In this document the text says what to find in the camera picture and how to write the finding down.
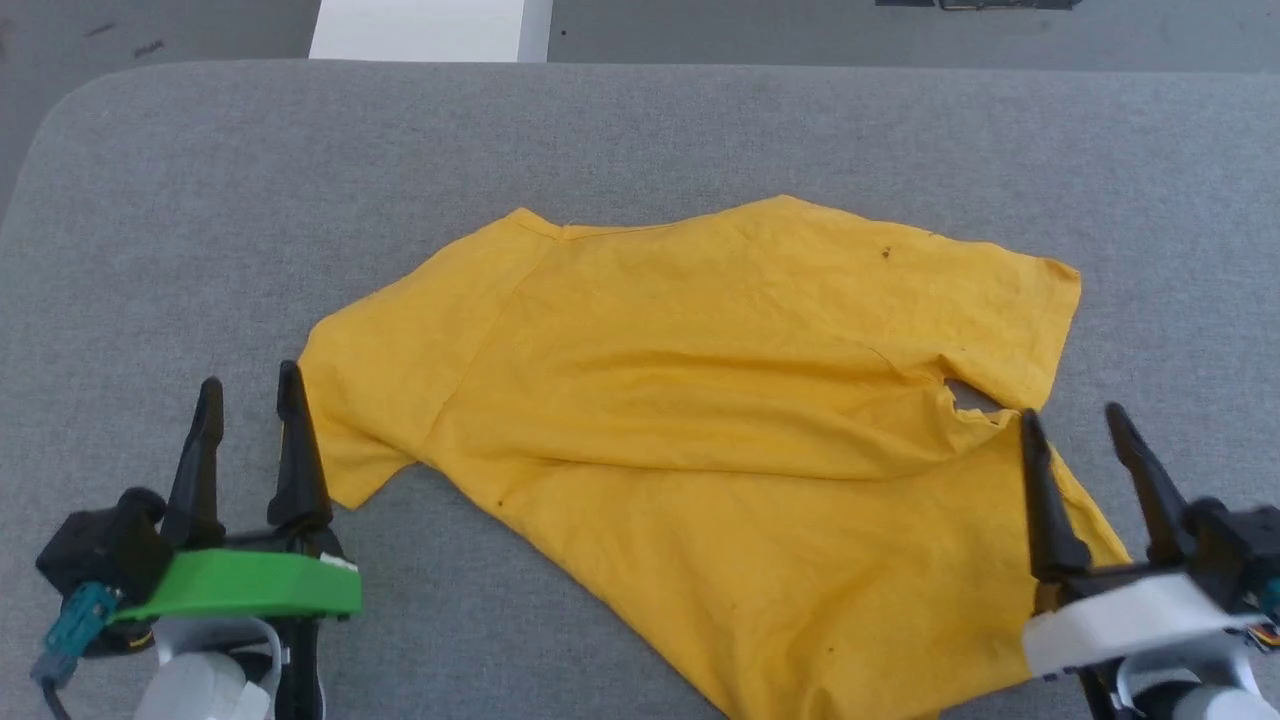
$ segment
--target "gray table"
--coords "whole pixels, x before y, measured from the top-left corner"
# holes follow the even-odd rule
[[[197,386],[227,384],[221,510],[265,520],[275,364],[321,316],[526,205],[659,223],[787,192],[1084,273],[1047,410],[1129,543],[1128,404],[1190,493],[1280,501],[1280,79],[888,69],[166,65],[54,110],[0,229],[0,708],[56,612],[32,560],[70,510],[172,479]],[[367,612],[323,635],[335,717],[713,717],[609,611],[442,477],[337,529]],[[84,666],[128,717],[154,659]],[[1262,670],[1272,700],[1280,665]],[[947,717],[1085,716],[1070,683]]]

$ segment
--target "t-shirt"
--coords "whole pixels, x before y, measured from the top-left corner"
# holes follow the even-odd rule
[[[1028,678],[1019,414],[1062,263],[794,197],[672,224],[520,209],[324,319],[335,500],[443,471],[731,717],[931,717]],[[1126,560],[1055,459],[1097,562]]]

